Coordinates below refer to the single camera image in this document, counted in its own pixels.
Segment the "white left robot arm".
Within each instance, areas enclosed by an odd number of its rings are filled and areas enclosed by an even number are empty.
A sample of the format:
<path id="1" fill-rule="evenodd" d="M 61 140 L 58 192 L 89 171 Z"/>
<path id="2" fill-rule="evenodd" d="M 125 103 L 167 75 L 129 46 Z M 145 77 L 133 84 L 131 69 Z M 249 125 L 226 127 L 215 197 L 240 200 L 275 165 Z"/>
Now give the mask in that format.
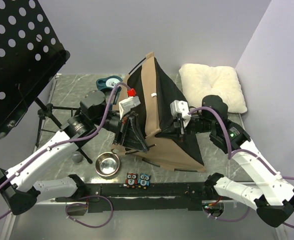
<path id="1" fill-rule="evenodd" d="M 76 174 L 63 179 L 39 181 L 39 177 L 58 161 L 77 151 L 94 138 L 101 129 L 113 132 L 114 144 L 127 150 L 146 153 L 146 143 L 135 108 L 142 98 L 134 89 L 118 101 L 118 110 L 110 110 L 116 91 L 106 97 L 102 91 L 92 91 L 80 102 L 77 114 L 54 134 L 40 149 L 20 164 L 5 170 L 0 168 L 0 194 L 14 215 L 21 215 L 36 203 L 58 197 L 80 201 L 85 195 L 85 183 Z"/>

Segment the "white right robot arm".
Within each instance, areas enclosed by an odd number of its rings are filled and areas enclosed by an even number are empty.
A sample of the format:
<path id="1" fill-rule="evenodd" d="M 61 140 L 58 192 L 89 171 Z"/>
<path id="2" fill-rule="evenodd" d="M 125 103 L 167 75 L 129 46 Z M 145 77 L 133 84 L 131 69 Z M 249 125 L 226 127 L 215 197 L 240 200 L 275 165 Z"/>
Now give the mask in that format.
<path id="1" fill-rule="evenodd" d="M 222 98 L 208 95 L 198 108 L 189 107 L 186 101 L 174 100 L 170 108 L 180 139 L 208 132 L 211 142 L 227 154 L 228 159 L 237 162 L 255 184 L 247 186 L 214 173 L 205 182 L 206 196 L 240 202 L 255 210 L 271 227 L 285 225 L 294 213 L 294 185 L 263 157 L 244 128 L 228 119 L 228 106 Z"/>

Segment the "tan and black pet tent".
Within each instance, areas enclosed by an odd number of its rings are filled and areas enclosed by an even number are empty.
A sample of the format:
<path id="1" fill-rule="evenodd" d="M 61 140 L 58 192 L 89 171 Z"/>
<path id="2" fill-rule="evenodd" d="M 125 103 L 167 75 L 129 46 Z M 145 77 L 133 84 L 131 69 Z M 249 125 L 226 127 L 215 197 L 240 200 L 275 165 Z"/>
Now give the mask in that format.
<path id="1" fill-rule="evenodd" d="M 141 102 L 133 110 L 138 114 L 139 127 L 150 150 L 130 150 L 115 143 L 112 149 L 120 155 L 134 155 L 170 171 L 204 172 L 196 135 L 180 139 L 175 131 L 169 130 L 173 126 L 170 104 L 186 98 L 160 67 L 154 54 L 147 54 L 143 63 L 123 82 L 136 91 Z"/>

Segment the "white fluffy pillow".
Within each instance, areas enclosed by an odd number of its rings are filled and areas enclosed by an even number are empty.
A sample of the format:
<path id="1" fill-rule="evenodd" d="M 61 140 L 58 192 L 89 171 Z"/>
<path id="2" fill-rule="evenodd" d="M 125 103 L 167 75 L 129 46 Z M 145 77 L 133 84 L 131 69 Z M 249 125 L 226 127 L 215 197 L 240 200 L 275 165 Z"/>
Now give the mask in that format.
<path id="1" fill-rule="evenodd" d="M 179 69 L 182 91 L 188 103 L 201 106 L 208 95 L 217 95 L 228 105 L 228 112 L 247 112 L 245 98 L 235 68 L 186 63 Z"/>

